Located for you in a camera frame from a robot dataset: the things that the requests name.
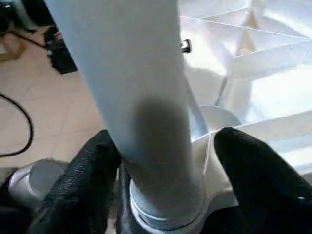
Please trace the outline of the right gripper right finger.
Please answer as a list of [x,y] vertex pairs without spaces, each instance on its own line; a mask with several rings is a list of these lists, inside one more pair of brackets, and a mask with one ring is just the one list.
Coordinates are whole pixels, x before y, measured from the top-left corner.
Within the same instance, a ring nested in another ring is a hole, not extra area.
[[232,127],[214,149],[253,234],[310,234],[312,187],[267,143]]

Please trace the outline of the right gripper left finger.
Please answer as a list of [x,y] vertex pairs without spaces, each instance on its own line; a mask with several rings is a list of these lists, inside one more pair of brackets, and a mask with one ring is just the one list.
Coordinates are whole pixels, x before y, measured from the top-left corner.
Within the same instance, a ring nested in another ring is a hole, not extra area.
[[91,137],[45,196],[30,234],[103,234],[121,156],[107,130]]

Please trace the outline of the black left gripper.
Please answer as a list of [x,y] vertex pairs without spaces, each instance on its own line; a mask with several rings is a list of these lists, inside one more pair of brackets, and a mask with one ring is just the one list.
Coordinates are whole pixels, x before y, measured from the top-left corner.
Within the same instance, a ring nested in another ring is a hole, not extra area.
[[189,39],[185,39],[181,42],[181,50],[183,53],[190,53],[192,51],[192,45]]

